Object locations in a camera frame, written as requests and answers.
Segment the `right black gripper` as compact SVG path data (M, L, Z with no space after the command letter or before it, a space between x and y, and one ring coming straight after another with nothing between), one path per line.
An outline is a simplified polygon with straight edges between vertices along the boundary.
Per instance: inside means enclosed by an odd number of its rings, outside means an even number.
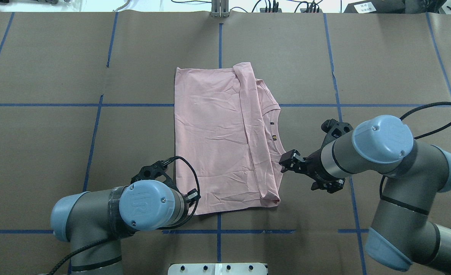
M325 138L320 149L306 158L302 158L298 151L285 152L281 155L279 164L287 165L282 168L282 173L292 171L297 174L307 174L308 177L314 180L311 190L337 192L343 189L346 179L333 176L328 172L330 162L334 160L332 153L334 141L351 132L353 127L346 122L325 120L321 124L321 130L325 132Z

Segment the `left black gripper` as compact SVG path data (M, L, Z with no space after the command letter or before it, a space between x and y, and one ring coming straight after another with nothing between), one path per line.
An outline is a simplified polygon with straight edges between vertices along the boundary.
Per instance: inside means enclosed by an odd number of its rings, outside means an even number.
M179 191L173 179L166 173L168 165L174 161L175 160L159 160L152 165L142 167L139 173L131 178L131 184L141 180L156 180L160 176L164 176L165 180L163 183L185 197L185 195ZM192 189L187 193L187 202L198 202L200 198L200 191L197 189Z

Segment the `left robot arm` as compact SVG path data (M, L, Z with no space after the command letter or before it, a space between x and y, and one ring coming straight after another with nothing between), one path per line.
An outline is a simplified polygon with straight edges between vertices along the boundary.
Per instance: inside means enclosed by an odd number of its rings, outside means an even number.
M196 188L182 193L166 174L168 165L183 161ZM172 230L193 217L201 190L196 171L181 156L142 167L127 186L85 191L61 198L50 215L53 235L68 242L70 253L50 271L54 275L72 261L74 275L122 275L121 240L139 231Z

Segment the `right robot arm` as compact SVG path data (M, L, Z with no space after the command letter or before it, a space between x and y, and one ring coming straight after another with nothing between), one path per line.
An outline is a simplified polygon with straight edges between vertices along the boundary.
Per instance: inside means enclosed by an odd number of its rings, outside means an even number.
M376 171L387 182L368 229L365 250L381 265L401 272L412 264L451 275L451 229L428 220L437 193L451 190L451 153L414 138L392 115L353 128L327 120L322 146L307 157L284 153L282 172L313 179L312 190L334 193L352 175Z

